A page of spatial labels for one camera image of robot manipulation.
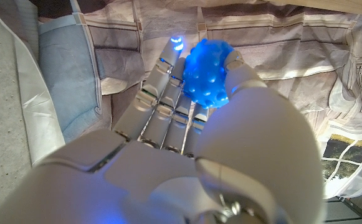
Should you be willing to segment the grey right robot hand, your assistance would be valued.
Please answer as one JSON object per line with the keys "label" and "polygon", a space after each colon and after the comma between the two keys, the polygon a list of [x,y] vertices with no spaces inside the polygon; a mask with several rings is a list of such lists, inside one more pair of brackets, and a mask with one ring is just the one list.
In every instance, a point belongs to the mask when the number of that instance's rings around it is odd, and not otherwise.
{"label": "grey right robot hand", "polygon": [[112,130],[43,158],[0,223],[321,223],[304,116],[223,40],[169,39]]}

